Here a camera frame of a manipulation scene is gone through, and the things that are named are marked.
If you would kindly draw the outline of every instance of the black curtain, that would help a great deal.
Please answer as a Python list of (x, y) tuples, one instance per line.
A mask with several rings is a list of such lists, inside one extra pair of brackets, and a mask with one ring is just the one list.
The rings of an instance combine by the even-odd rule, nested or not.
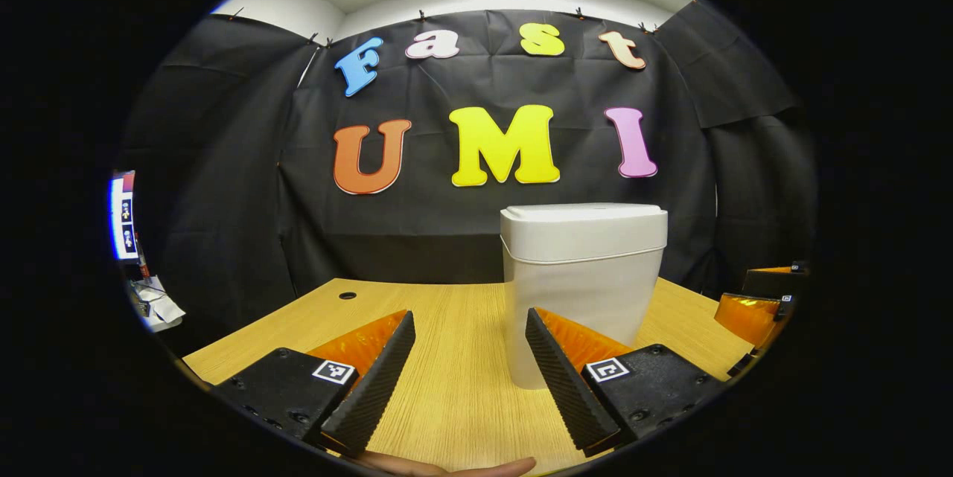
[[(527, 22), (556, 26), (565, 52), (525, 53), (518, 29)], [(459, 34), (455, 57), (405, 56), (414, 36), (438, 29)], [(616, 60), (598, 39), (608, 31), (632, 39), (647, 66)], [(377, 79), (345, 97), (334, 64), (374, 36), (383, 39)], [(450, 112), (486, 108), (505, 132), (527, 104), (554, 111), (559, 181), (518, 183), (517, 158), (504, 183), (453, 186), (459, 132)], [(603, 115), (610, 107), (641, 111), (656, 175), (619, 174), (619, 139)], [(337, 188), (334, 132), (370, 127), (360, 166), (372, 173), (382, 159), (377, 125), (396, 118), (412, 122), (398, 180), (374, 195)], [(182, 327), (191, 328), (163, 334), (197, 333), (188, 343), (197, 348), (331, 278), (501, 281), (500, 209), (508, 205), (659, 205), (669, 212), (660, 276), (717, 298), (738, 290), (748, 268), (807, 255), (817, 202), (807, 133), (769, 61), (700, 1), (656, 33), (567, 13), (477, 11), (331, 47), (210, 16), (144, 91), (117, 167), (137, 172), (144, 251), (188, 312)]]

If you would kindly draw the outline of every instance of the monitor screen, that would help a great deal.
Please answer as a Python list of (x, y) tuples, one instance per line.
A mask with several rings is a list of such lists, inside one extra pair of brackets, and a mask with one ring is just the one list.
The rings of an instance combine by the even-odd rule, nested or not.
[(109, 223), (116, 259), (139, 261), (133, 227), (133, 180), (136, 172), (117, 172), (109, 189)]

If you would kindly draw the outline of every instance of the finger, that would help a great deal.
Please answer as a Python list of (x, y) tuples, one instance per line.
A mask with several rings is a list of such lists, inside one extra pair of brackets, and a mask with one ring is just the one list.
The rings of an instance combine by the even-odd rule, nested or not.
[(520, 477), (527, 471), (533, 470), (533, 467), (535, 467), (535, 458), (528, 457), (499, 466), (481, 467), (479, 470), (453, 471), (447, 477)]
[(357, 458), (351, 459), (348, 457), (348, 459), (360, 464), (360, 466), (371, 467), (374, 470), (384, 470), (405, 477), (431, 477), (432, 475), (446, 475), (447, 473), (447, 470), (443, 470), (442, 467), (435, 466), (435, 464), (416, 462), (385, 455), (384, 453), (375, 453), (374, 451), (364, 451)]

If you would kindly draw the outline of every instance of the pink letter i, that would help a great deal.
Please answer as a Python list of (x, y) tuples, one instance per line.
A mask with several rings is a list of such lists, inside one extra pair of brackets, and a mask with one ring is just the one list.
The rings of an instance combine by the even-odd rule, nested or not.
[(619, 174), (625, 178), (648, 178), (648, 176), (656, 175), (658, 167), (654, 162), (649, 161), (643, 128), (639, 125), (643, 114), (637, 109), (616, 107), (606, 109), (605, 115), (613, 124), (616, 124), (619, 145), (622, 146), (622, 164), (619, 165)]

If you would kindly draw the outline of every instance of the white wall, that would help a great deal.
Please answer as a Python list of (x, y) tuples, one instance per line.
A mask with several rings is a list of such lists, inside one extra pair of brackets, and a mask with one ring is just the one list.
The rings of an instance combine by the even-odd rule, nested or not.
[(418, 10), (423, 10), (426, 16), (435, 16), (438, 13), (504, 9), (575, 13), (576, 7), (581, 7), (585, 16), (602, 17), (633, 26), (644, 22), (649, 29), (663, 24), (672, 16), (671, 12), (639, 0), (386, 0), (348, 13), (334, 39), (344, 39), (384, 25), (416, 19), (419, 17)]
[(336, 37), (344, 19), (344, 13), (327, 0), (226, 0), (212, 13), (231, 16), (243, 6), (241, 17), (271, 23), (305, 37), (319, 33), (315, 40), (322, 43), (326, 37)]

